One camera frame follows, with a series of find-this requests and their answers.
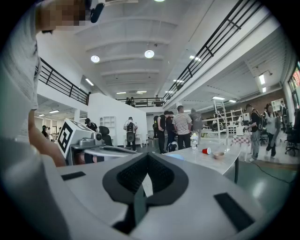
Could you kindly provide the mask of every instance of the blue object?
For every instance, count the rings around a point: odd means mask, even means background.
[[[177,158],[177,159],[180,159],[180,160],[184,160],[184,157],[182,155],[179,155],[179,154],[168,154],[167,156]]]

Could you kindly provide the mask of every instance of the table leg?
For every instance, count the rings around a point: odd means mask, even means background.
[[[234,183],[238,182],[238,175],[239,175],[239,157],[235,160],[235,173],[234,173]]]

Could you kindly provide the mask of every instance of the gray pants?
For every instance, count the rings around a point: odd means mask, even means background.
[[[251,143],[252,143],[252,158],[257,160],[258,152],[259,152],[259,137],[260,132],[257,130],[256,132],[252,133]]]

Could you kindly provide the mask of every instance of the round ceiling light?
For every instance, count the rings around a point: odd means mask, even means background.
[[[154,52],[152,50],[145,51],[145,57],[146,58],[153,58]]]
[[[100,58],[98,56],[91,56],[91,61],[92,62],[99,62],[100,61]]]

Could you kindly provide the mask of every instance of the woman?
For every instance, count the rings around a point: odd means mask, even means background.
[[[268,155],[268,152],[271,150],[271,159],[275,159],[276,150],[275,150],[275,139],[273,140],[274,134],[276,132],[276,116],[273,112],[273,107],[270,103],[267,104],[267,133],[268,133],[268,146],[266,149],[266,158]]]

